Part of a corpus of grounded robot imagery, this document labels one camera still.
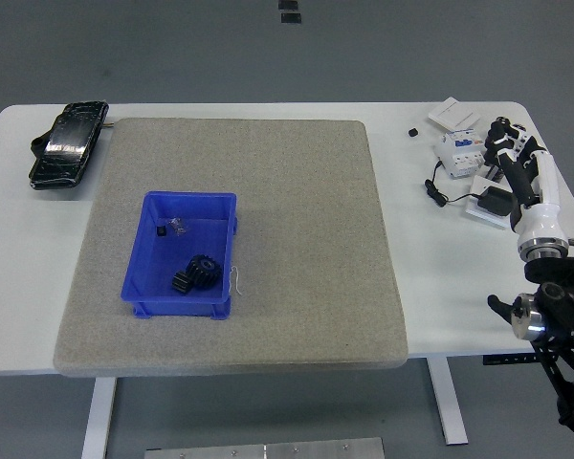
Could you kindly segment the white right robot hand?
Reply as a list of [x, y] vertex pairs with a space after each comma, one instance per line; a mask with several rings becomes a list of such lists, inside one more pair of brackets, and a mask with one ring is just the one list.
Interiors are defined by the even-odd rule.
[[522, 126], [504, 117], [491, 123], [484, 145], [485, 163], [501, 170], [515, 196], [510, 224], [519, 236], [520, 257], [528, 261], [567, 256], [553, 156]]

